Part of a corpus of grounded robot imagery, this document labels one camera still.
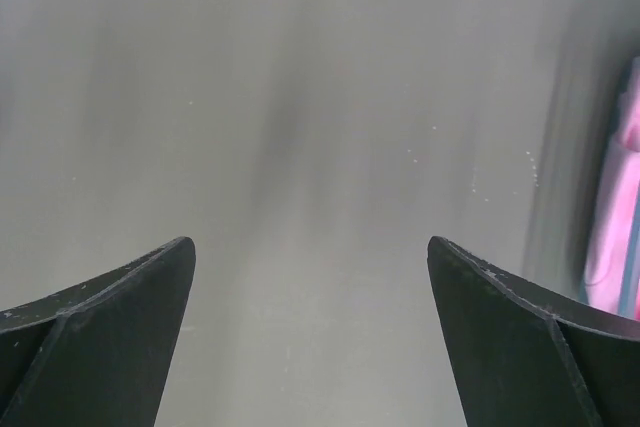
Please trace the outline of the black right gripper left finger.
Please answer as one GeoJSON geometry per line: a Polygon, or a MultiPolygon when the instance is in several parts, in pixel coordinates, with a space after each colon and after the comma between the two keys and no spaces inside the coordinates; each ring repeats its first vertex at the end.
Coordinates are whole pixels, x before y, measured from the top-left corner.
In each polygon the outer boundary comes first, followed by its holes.
{"type": "Polygon", "coordinates": [[[179,237],[2,311],[2,425],[154,425],[195,265],[193,240],[179,237]]]}

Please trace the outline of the pink t-shirt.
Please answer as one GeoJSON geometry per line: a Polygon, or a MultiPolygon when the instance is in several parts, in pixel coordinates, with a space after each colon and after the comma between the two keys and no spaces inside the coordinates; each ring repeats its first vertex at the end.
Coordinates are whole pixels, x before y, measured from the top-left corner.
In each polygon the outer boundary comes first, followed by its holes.
{"type": "Polygon", "coordinates": [[[603,159],[584,271],[588,304],[639,318],[639,59],[628,68],[603,159]]]}

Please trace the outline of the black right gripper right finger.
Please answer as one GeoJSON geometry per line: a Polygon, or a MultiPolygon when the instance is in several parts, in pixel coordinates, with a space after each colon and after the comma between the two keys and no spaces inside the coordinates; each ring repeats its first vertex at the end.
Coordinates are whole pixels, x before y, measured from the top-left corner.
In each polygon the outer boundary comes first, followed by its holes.
{"type": "Polygon", "coordinates": [[[469,426],[636,426],[639,324],[434,236],[432,292],[469,426]]]}

